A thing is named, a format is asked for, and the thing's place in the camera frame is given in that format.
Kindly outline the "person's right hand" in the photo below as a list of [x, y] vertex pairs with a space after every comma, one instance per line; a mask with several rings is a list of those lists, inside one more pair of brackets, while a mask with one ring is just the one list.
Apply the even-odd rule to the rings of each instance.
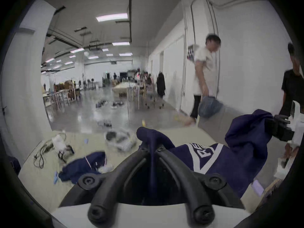
[[286, 144], [285, 153], [284, 153], [284, 158], [285, 158], [284, 168], [285, 169], [291, 168], [291, 166], [294, 162], [294, 159], [298, 153], [298, 150], [299, 150], [299, 146], [296, 146], [296, 145], [290, 144], [290, 143]]

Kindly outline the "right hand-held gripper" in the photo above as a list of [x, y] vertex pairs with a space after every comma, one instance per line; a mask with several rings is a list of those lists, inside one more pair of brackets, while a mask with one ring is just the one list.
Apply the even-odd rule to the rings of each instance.
[[[290, 116], [275, 115], [274, 121], [278, 125], [265, 124], [266, 133], [280, 141], [300, 147], [304, 132], [303, 107], [297, 101], [292, 101]], [[284, 168], [284, 161], [284, 157], [278, 158], [277, 168], [274, 174], [276, 179], [284, 180], [291, 170], [291, 168]]]

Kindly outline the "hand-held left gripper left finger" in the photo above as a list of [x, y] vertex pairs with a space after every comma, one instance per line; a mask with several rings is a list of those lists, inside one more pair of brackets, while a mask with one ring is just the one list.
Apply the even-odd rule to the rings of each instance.
[[111, 227], [118, 203], [151, 204], [150, 161], [150, 151], [139, 149], [111, 172], [82, 175], [59, 208], [67, 208], [76, 223], [87, 219], [94, 227]]

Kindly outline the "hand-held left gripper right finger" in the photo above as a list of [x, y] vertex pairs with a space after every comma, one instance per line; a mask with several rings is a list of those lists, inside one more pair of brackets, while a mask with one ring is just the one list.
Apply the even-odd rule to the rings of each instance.
[[234, 227], [245, 216], [241, 200], [219, 174], [190, 170], [165, 148], [155, 151], [155, 205], [184, 205], [190, 227]]

